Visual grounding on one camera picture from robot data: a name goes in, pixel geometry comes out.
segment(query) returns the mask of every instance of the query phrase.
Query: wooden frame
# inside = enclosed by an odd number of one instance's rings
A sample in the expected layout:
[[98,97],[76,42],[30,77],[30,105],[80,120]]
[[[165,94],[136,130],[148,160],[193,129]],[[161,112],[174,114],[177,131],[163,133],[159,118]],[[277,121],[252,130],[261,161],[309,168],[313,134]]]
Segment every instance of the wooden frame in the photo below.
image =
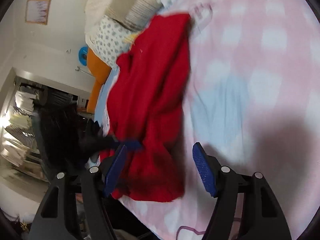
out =
[[[39,1],[39,2],[47,2],[48,3],[47,9],[45,11],[46,16],[45,16],[45,21],[44,22],[27,20],[28,19],[28,5],[29,5],[30,1]],[[37,24],[47,25],[48,24],[48,16],[49,16],[50,4],[51,4],[51,0],[27,0],[26,15],[25,15],[26,23],[37,23]]]

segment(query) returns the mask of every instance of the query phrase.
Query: folded clothes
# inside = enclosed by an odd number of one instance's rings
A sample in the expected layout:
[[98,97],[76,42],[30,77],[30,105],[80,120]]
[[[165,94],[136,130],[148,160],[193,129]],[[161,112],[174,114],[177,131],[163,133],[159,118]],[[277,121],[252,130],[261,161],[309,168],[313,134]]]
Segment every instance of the folded clothes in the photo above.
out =
[[[120,55],[119,78],[109,93],[109,134],[138,140],[129,151],[114,198],[169,202],[184,193],[170,154],[182,120],[182,97],[189,75],[188,14],[155,16],[128,53]],[[114,151],[100,153],[100,158]]]

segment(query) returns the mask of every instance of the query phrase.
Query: framed picture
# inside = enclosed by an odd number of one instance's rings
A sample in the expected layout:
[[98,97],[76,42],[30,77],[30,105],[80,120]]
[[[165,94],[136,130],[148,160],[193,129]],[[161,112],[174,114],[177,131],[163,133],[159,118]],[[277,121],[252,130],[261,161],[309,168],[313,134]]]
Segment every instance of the framed picture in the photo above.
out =
[[47,25],[51,0],[28,0],[26,22]]

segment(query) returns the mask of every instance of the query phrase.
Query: white pillow with blue spots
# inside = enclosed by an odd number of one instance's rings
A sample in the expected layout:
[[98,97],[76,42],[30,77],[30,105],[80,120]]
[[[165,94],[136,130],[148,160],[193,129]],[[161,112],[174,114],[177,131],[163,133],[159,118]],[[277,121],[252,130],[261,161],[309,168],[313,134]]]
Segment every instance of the white pillow with blue spots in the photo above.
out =
[[109,67],[118,68],[116,60],[121,53],[129,50],[130,44],[124,38],[132,32],[117,21],[104,16],[97,29],[96,39],[93,41],[94,53]]

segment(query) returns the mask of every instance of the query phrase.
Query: blue round object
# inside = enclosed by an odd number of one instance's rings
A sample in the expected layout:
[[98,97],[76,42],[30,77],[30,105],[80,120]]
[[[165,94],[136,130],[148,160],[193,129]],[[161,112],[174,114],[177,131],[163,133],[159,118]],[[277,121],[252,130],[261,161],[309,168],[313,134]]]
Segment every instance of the blue round object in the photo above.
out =
[[87,65],[87,54],[88,54],[88,47],[82,47],[79,50],[79,61],[82,65]]

